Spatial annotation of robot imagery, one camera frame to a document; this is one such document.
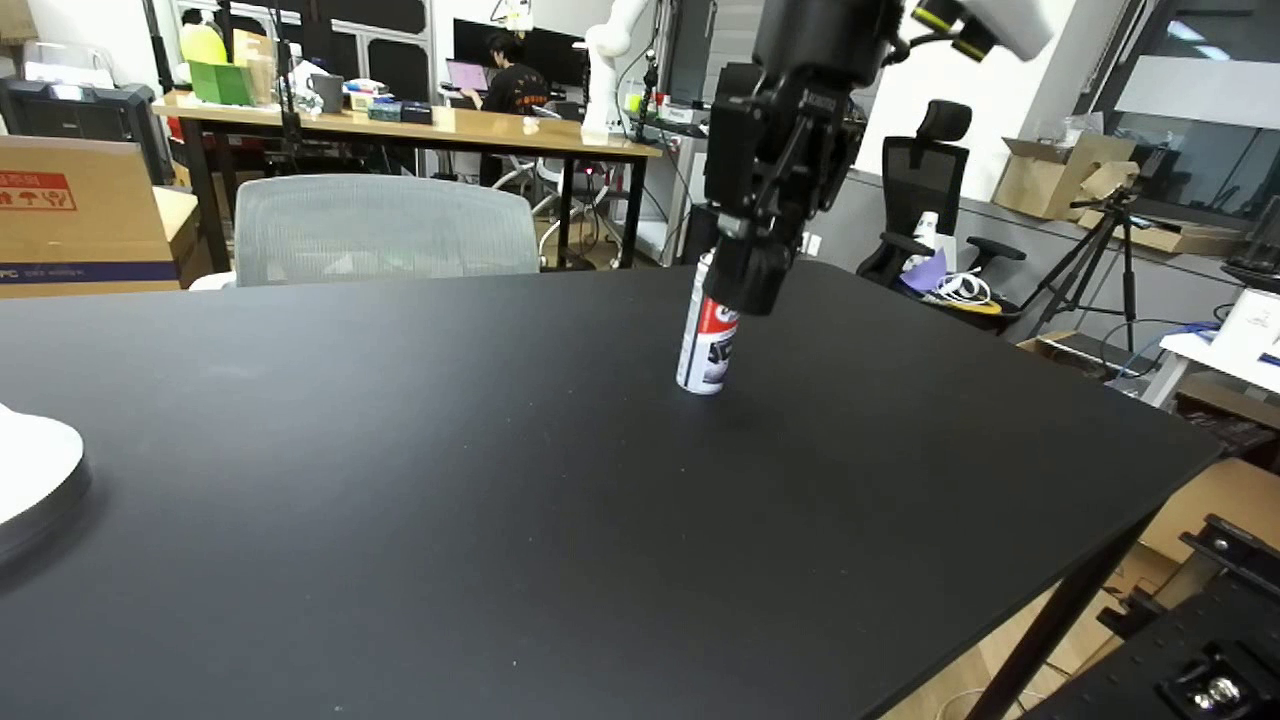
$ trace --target label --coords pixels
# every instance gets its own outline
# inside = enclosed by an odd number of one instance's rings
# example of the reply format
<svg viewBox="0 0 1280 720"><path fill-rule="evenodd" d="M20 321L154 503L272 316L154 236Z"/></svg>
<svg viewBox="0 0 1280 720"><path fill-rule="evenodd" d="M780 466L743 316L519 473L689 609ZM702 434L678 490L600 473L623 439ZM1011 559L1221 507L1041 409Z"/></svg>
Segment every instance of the label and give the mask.
<svg viewBox="0 0 1280 720"><path fill-rule="evenodd" d="M0 212L75 212L66 170L0 170Z"/></svg>

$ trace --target can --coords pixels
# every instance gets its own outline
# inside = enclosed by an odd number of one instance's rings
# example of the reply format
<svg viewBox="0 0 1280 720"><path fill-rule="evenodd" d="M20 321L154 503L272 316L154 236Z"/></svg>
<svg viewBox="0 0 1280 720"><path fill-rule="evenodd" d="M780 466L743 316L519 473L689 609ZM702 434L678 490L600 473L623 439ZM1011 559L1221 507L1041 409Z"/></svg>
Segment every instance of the can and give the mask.
<svg viewBox="0 0 1280 720"><path fill-rule="evenodd" d="M718 305L706 293L712 261L718 261L718 253L696 261L683 334L679 334L678 385L689 394L726 392L728 365L732 365L732 334L738 334L738 321L741 321L728 305Z"/></svg>

